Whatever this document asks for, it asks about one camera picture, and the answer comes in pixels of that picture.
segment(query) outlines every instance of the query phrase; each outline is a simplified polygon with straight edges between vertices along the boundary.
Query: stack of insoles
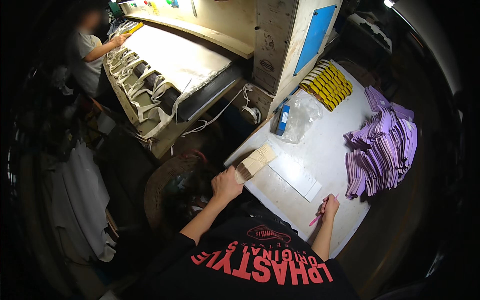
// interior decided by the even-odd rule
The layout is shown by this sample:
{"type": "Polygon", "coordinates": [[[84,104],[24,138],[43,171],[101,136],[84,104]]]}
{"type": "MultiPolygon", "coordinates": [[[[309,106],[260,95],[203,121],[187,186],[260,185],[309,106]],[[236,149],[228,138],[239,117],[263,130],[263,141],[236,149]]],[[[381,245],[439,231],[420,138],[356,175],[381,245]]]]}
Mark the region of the stack of insoles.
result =
{"type": "Polygon", "coordinates": [[[413,111],[389,103],[373,87],[365,89],[372,111],[365,126],[343,136],[353,152],[345,155],[348,174],[347,199],[369,196],[395,188],[410,169],[417,148],[417,125],[413,111]]]}
{"type": "Polygon", "coordinates": [[[352,83],[330,61],[319,64],[300,82],[300,88],[312,94],[328,111],[332,111],[352,94],[352,83]]]}

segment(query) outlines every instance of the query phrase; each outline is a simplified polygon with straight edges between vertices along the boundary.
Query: pink pen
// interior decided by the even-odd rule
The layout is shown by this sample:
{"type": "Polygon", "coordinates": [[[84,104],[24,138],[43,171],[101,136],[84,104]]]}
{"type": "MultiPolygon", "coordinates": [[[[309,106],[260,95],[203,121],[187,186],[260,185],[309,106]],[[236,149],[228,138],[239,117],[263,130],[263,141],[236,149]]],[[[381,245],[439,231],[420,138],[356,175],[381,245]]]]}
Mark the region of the pink pen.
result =
{"type": "MultiPolygon", "coordinates": [[[[333,200],[336,200],[339,195],[340,195],[340,194],[337,194],[337,195],[335,196],[335,198],[333,198],[333,200]]],[[[323,216],[323,215],[322,215],[322,214],[319,214],[315,219],[313,219],[313,221],[310,222],[309,227],[312,227],[312,225],[315,224],[315,222],[318,221],[318,219],[320,219],[321,216],[323,216]]]]}

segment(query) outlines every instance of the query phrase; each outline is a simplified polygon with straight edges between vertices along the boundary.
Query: blue box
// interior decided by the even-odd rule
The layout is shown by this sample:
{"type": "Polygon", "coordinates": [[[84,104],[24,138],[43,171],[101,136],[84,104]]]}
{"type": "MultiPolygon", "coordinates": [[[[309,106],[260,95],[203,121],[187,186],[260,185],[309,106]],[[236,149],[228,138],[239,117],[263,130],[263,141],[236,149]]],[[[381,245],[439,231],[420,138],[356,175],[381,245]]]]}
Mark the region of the blue box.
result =
{"type": "Polygon", "coordinates": [[[278,125],[276,126],[276,135],[283,135],[285,132],[285,126],[287,125],[288,113],[290,112],[290,106],[283,105],[278,117],[278,125]]]}

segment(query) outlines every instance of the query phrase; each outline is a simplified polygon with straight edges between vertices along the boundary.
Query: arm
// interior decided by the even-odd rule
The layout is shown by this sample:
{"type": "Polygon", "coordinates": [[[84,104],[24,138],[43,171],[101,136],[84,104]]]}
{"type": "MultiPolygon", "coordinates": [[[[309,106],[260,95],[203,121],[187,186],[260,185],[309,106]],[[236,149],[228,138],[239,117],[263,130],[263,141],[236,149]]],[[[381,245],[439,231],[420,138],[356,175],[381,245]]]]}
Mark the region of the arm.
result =
{"type": "Polygon", "coordinates": [[[227,204],[241,194],[243,184],[235,180],[235,168],[230,166],[227,170],[212,179],[213,197],[207,206],[193,218],[180,233],[191,238],[198,245],[200,237],[209,230],[216,216],[227,204]]]}
{"type": "Polygon", "coordinates": [[[131,33],[127,33],[124,35],[119,35],[113,39],[111,39],[108,43],[95,47],[90,53],[88,53],[83,59],[84,62],[92,62],[104,56],[105,54],[109,53],[115,47],[121,46],[125,40],[131,36],[131,33]]]}
{"type": "Polygon", "coordinates": [[[338,200],[332,195],[324,198],[324,203],[320,207],[319,213],[323,213],[322,227],[318,231],[317,237],[313,241],[312,250],[320,256],[323,261],[328,260],[330,253],[330,240],[332,238],[333,221],[335,214],[340,206],[338,200]]]}

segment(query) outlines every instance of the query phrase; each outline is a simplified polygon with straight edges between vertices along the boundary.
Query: hand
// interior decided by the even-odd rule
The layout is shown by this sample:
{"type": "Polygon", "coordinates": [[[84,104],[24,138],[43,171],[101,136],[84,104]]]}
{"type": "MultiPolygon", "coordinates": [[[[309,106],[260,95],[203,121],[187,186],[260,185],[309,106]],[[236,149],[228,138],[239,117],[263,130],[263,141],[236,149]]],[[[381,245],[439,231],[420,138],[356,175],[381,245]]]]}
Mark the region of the hand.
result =
{"type": "Polygon", "coordinates": [[[131,33],[125,33],[124,35],[116,36],[116,37],[114,37],[113,39],[110,40],[110,43],[113,43],[115,45],[115,47],[121,46],[121,45],[123,45],[125,40],[131,35],[132,35],[131,33]]]}
{"type": "Polygon", "coordinates": [[[213,197],[210,200],[227,205],[230,201],[241,194],[243,184],[235,180],[235,168],[230,166],[227,170],[219,173],[212,179],[213,197]]]}
{"type": "Polygon", "coordinates": [[[323,199],[323,203],[318,209],[317,215],[323,214],[322,221],[328,220],[333,222],[339,206],[340,203],[338,202],[338,199],[335,199],[335,197],[330,194],[323,199]]]}

